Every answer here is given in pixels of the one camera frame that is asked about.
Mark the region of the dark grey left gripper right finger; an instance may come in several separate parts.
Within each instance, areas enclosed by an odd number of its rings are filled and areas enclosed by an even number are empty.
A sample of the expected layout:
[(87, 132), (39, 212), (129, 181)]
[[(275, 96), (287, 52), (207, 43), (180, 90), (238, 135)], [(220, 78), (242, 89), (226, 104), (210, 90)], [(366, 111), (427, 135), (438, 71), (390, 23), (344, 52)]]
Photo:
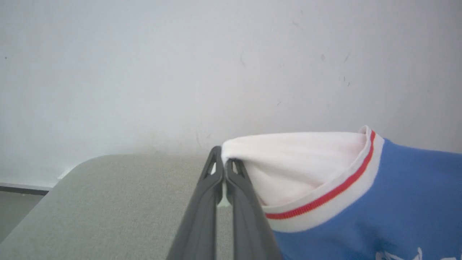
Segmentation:
[(226, 197), (233, 211), (234, 259), (282, 260), (244, 163), (238, 159), (229, 159), (225, 170)]

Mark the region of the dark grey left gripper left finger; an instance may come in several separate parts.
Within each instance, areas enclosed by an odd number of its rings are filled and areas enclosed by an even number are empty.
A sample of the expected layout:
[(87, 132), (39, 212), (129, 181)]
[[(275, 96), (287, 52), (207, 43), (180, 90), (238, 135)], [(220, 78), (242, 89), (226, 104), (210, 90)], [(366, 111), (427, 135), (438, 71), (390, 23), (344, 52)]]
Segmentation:
[(217, 205), (222, 199), (224, 166), (221, 147), (210, 150), (167, 260), (214, 260), (216, 258)]

